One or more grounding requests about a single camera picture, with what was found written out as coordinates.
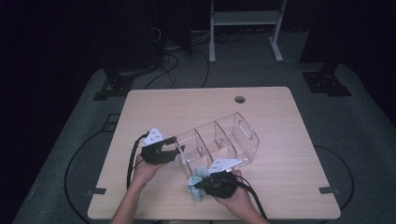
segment white tag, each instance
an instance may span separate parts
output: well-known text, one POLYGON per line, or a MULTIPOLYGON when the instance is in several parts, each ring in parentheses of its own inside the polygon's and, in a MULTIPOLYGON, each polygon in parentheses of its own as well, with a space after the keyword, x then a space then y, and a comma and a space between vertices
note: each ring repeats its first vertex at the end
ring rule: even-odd
POLYGON ((163 137, 163 135, 160 133, 160 131, 158 131, 158 129, 153 128, 151 130, 151 132, 149 132, 147 138, 145 139, 145 141, 143 142, 143 147, 152 145, 154 143, 158 143, 165 140, 165 138, 163 137))
POLYGON ((217 159, 213 161, 212 165, 208 169, 208 172, 212 174, 225 171, 241 162, 242 159, 217 159))

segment hole in table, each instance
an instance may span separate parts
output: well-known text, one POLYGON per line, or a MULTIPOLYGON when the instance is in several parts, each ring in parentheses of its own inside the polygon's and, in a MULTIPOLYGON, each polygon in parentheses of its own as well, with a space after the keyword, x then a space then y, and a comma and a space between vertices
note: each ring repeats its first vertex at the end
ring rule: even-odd
POLYGON ((238 104, 242 104, 242 103, 244 103, 244 102, 246 101, 246 99, 245 99, 245 97, 243 97, 243 96, 236 96, 236 97, 235 97, 235 101, 236 101, 238 104))

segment white shelf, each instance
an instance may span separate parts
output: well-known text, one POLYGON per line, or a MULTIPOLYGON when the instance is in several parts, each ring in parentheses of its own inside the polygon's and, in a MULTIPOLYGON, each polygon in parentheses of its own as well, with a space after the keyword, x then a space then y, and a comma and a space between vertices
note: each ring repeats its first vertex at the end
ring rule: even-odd
POLYGON ((214 25, 276 24, 279 11, 228 11, 215 12, 214 25))

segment forearm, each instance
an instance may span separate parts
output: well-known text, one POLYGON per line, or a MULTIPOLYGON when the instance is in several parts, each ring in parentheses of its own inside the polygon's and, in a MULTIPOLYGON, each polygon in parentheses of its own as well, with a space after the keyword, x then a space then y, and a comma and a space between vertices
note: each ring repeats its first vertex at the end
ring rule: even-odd
POLYGON ((134 183, 134 181, 132 181, 132 184, 124 195, 116 214, 114 214, 114 217, 111 219, 112 224, 131 224, 134 222, 134 215, 136 213, 139 196, 143 187, 145 187, 144 184, 134 183))

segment metal stand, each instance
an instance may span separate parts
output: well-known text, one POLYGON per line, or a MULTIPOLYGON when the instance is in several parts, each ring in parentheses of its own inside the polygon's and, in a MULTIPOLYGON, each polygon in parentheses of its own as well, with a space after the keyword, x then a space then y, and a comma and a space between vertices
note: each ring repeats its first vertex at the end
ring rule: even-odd
POLYGON ((280 25, 283 20, 287 0, 282 0, 280 10, 272 11, 231 11, 215 12, 215 0, 211 0, 210 6, 210 41, 209 41, 209 61, 216 62, 215 52, 215 26, 217 25, 265 25, 274 24, 276 26, 274 36, 270 37, 271 48, 276 57, 276 61, 283 62, 283 57, 277 46, 277 38, 280 25))

